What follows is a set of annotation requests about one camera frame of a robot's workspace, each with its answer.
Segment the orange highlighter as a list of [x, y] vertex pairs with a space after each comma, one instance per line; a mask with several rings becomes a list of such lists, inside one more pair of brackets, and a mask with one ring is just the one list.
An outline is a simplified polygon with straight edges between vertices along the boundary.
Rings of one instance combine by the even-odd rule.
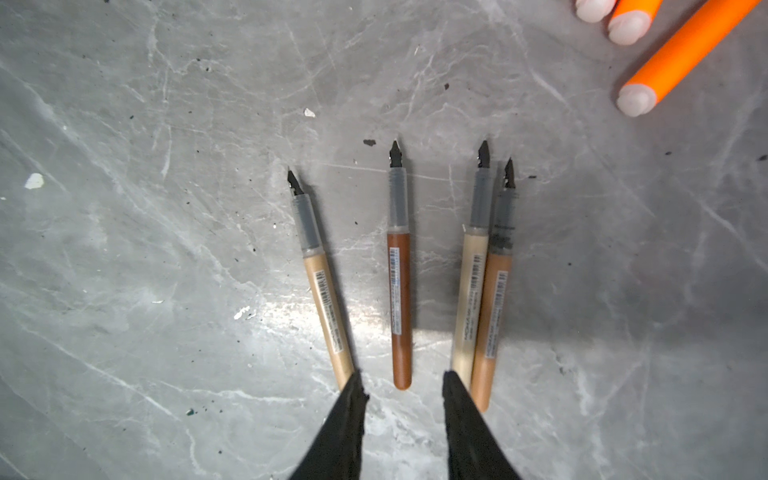
[[608, 38], [620, 46], [635, 44], [649, 31], [662, 0], [618, 0], [608, 22]]
[[759, 0], [708, 0], [621, 87], [616, 105], [628, 117], [649, 113], [756, 6]]
[[586, 23], [597, 23], [613, 11], [616, 3], [616, 0], [576, 0], [575, 13]]

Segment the pink cap brown pen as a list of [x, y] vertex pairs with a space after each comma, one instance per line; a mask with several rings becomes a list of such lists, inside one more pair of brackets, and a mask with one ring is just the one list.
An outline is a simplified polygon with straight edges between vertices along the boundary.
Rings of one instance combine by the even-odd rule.
[[407, 171], [396, 140], [392, 143], [389, 161], [387, 253], [393, 383], [397, 389], [407, 390], [412, 383], [410, 222]]

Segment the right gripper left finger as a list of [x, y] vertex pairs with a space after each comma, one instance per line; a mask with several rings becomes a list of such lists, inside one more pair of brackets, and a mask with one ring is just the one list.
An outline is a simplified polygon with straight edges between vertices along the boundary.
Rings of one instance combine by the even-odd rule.
[[360, 372], [356, 371], [347, 381], [291, 479], [360, 478], [368, 400]]

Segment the beige pen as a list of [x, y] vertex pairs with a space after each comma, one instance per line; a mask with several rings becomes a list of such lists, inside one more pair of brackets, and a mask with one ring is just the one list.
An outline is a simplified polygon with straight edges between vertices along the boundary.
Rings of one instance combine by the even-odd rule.
[[355, 372], [355, 366], [333, 275], [311, 197], [302, 189], [292, 170], [288, 170], [287, 181], [292, 194], [293, 216], [310, 290], [322, 327], [330, 363], [338, 387], [343, 390]]

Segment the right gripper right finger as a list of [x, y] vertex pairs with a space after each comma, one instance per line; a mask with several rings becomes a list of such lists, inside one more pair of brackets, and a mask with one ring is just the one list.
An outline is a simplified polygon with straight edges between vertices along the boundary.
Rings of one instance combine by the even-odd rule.
[[442, 396], [448, 478], [521, 480], [455, 371], [444, 373]]

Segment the gold brown pen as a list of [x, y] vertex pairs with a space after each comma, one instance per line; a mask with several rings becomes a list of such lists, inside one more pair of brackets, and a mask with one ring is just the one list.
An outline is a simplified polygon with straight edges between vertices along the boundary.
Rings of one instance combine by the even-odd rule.
[[451, 369], [470, 388], [489, 242], [493, 180], [488, 141], [478, 149], [469, 220], [464, 224], [461, 273]]

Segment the brown fountain pen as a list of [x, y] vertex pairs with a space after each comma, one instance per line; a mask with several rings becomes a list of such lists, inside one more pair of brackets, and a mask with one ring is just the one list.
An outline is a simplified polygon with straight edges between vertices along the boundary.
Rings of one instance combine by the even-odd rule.
[[471, 377], [471, 397], [481, 412], [486, 412], [489, 407], [496, 368], [507, 283], [513, 263], [516, 198], [514, 162], [509, 158], [504, 167], [503, 183], [496, 197], [490, 230]]

